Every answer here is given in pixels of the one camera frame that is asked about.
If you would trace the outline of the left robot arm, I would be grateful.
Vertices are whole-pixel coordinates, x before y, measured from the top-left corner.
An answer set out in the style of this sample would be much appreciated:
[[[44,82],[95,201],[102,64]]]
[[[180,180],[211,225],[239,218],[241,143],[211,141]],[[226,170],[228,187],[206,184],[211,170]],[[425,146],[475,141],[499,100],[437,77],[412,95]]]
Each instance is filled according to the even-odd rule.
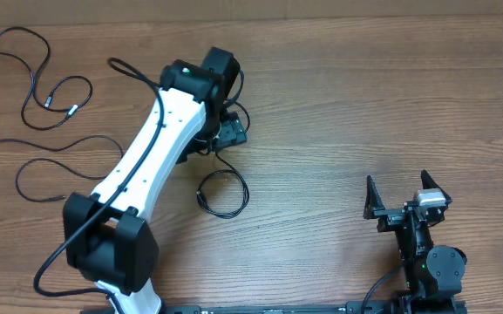
[[[213,47],[201,65],[176,60],[153,86],[153,110],[125,155],[88,196],[63,208],[66,259],[110,301],[107,313],[159,313],[151,275],[159,247],[152,212],[167,177],[190,154],[247,140],[230,90],[243,81],[233,53]]]

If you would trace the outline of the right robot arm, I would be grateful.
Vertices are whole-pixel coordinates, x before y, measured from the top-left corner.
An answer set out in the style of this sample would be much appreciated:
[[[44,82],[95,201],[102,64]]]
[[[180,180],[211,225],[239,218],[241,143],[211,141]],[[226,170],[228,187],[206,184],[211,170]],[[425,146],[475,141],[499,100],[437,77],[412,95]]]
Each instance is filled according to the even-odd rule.
[[[401,263],[378,279],[366,293],[359,311],[378,313],[466,313],[455,296],[462,291],[466,254],[458,248],[434,244],[430,228],[445,219],[452,198],[429,175],[420,173],[422,188],[401,208],[386,208],[373,178],[366,178],[364,219],[376,219],[379,233],[395,234]],[[371,298],[376,289],[399,271],[406,290],[396,291],[388,301]]]

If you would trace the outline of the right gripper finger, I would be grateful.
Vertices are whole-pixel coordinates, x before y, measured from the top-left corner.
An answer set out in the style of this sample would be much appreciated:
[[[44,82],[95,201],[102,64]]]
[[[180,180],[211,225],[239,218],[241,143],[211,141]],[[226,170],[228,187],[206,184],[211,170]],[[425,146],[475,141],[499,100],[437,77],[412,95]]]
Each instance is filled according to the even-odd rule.
[[[423,169],[421,171],[420,179],[422,181],[423,189],[431,189],[431,188],[439,189],[440,192],[445,197],[445,204],[450,205],[452,203],[451,196],[449,194],[447,194],[446,191],[442,187],[440,187],[439,184],[437,184],[435,182],[435,180],[433,180],[433,178],[430,176],[430,174],[425,169]]]
[[[371,175],[366,178],[366,199],[364,204],[364,219],[375,219],[385,210],[385,206],[377,191],[375,182]]]

